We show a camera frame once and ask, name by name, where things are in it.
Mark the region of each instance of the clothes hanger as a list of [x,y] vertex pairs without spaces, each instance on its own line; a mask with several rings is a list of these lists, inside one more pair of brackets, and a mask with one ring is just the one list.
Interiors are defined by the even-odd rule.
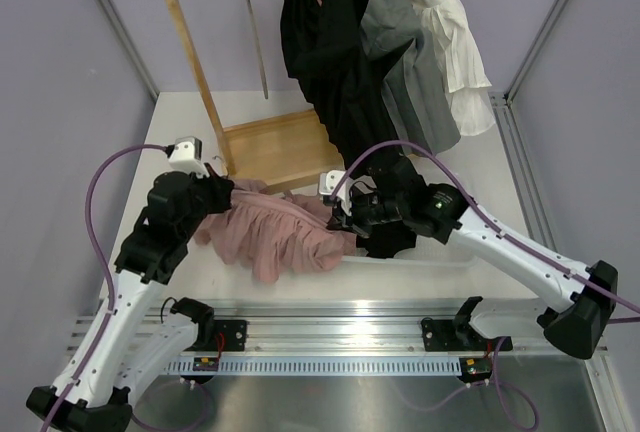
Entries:
[[249,18],[251,19],[251,29],[253,30],[253,42],[256,46],[256,53],[258,54],[258,63],[260,68],[260,80],[262,82],[262,92],[264,98],[269,98],[269,89],[267,87],[267,74],[264,71],[264,60],[262,59],[262,48],[260,47],[260,37],[258,36],[258,26],[256,25],[256,17],[253,13],[253,6],[251,0],[246,0],[247,10],[249,11]]

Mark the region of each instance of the gray shirt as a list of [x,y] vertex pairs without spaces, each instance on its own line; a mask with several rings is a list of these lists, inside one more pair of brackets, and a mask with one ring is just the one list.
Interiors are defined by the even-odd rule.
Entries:
[[444,94],[433,37],[420,24],[411,1],[369,0],[360,36],[371,61],[405,49],[382,86],[382,100],[398,137],[434,154],[453,147],[460,132]]

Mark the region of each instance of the gray wall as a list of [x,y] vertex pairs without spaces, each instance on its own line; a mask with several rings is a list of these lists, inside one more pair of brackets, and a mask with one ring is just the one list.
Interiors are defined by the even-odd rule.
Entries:
[[[86,187],[111,152],[144,139],[152,102],[94,0],[0,0],[0,423],[38,430],[24,407],[61,370],[99,275]],[[136,159],[99,185],[110,250]]]
[[[113,0],[162,91],[196,90],[163,0]],[[504,91],[553,0],[462,0],[489,79]],[[260,90],[244,0],[181,0],[213,90]],[[280,48],[282,0],[253,0],[269,87],[296,89]]]
[[[604,259],[640,303],[640,0],[572,0],[516,98],[566,254]],[[631,315],[618,308],[617,315]],[[640,427],[638,325],[607,331]]]

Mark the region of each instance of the cable connector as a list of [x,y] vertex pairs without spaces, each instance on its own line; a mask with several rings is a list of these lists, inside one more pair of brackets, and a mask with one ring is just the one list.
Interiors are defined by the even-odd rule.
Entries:
[[171,154],[173,154],[174,150],[176,150],[175,144],[167,145],[164,148],[164,153],[167,154],[167,157],[171,157]]

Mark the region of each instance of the black cloth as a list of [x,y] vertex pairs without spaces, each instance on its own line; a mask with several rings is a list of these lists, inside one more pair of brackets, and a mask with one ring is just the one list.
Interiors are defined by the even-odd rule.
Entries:
[[[368,148],[397,139],[382,101],[382,81],[404,50],[370,62],[362,47],[360,21],[368,0],[284,0],[280,31],[289,77],[313,104],[349,167]],[[400,148],[375,154],[399,156]],[[367,161],[354,178],[366,174]],[[389,258],[415,247],[416,235],[402,223],[375,226],[360,239],[370,257]]]

